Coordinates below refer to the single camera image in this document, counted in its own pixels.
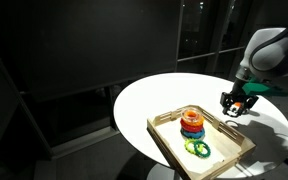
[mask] white table surface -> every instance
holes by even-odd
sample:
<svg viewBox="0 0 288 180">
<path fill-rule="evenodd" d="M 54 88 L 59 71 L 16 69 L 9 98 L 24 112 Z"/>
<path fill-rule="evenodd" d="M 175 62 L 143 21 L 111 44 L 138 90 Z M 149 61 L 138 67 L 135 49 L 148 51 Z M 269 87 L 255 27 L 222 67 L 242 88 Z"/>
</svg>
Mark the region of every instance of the white table surface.
<svg viewBox="0 0 288 180">
<path fill-rule="evenodd" d="M 167 73 L 140 79 L 117 97 L 114 118 L 122 135 L 136 149 L 169 167 L 147 131 L 147 118 L 194 104 L 224 122 L 233 120 L 238 131 L 256 145 L 254 153 L 219 178 L 241 178 L 274 169 L 288 156 L 288 121 L 268 100 L 259 97 L 251 112 L 238 118 L 223 115 L 220 97 L 233 83 L 224 79 L 191 74 Z"/>
</svg>

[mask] ring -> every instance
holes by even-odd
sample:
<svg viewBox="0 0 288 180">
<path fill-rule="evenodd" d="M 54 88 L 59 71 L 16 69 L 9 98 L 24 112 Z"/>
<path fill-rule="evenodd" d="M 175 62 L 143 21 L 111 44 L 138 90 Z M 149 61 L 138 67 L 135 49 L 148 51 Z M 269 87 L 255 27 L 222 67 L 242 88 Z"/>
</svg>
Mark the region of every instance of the ring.
<svg viewBox="0 0 288 180">
<path fill-rule="evenodd" d="M 189 126 L 201 126 L 204 122 L 204 117 L 198 113 L 195 108 L 184 109 L 181 112 L 183 121 Z"/>
<path fill-rule="evenodd" d="M 183 128 L 181 128 L 181 134 L 187 138 L 194 138 L 194 139 L 199 139 L 202 136 L 204 136 L 205 131 L 204 128 L 202 128 L 202 130 L 200 132 L 197 133 L 191 133 L 191 132 L 187 132 L 185 131 Z"/>
<path fill-rule="evenodd" d="M 201 146 L 203 146 L 203 149 L 206 149 L 206 153 L 203 153 L 203 149 L 201 148 Z M 200 140 L 194 141 L 194 151 L 196 155 L 203 158 L 207 158 L 211 155 L 210 147 L 205 142 Z"/>
<path fill-rule="evenodd" d="M 196 141 L 196 139 L 187 139 L 187 140 L 185 141 L 185 144 L 184 144 L 185 149 L 186 149 L 189 153 L 191 153 L 191 154 L 196 154 L 196 153 L 195 153 L 195 150 L 194 150 L 194 149 L 190 149 L 190 148 L 188 147 L 188 145 L 189 145 L 190 143 L 194 143 L 195 141 Z"/>
<path fill-rule="evenodd" d="M 203 125 L 201 125 L 201 126 L 190 126 L 190 125 L 186 124 L 183 119 L 181 119 L 180 122 L 181 122 L 182 128 L 185 131 L 188 131 L 188 132 L 196 133 L 196 132 L 199 132 L 199 131 L 201 131 L 203 129 Z"/>
</svg>

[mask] table leg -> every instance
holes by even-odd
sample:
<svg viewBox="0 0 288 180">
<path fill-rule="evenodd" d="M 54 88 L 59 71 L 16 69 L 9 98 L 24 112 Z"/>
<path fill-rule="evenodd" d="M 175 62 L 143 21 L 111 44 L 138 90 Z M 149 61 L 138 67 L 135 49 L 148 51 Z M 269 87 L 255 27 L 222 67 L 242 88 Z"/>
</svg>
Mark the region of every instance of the table leg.
<svg viewBox="0 0 288 180">
<path fill-rule="evenodd" d="M 174 171 L 174 179 L 173 180 L 181 180 L 181 177 L 180 177 L 180 175 L 178 174 L 177 171 Z"/>
</svg>

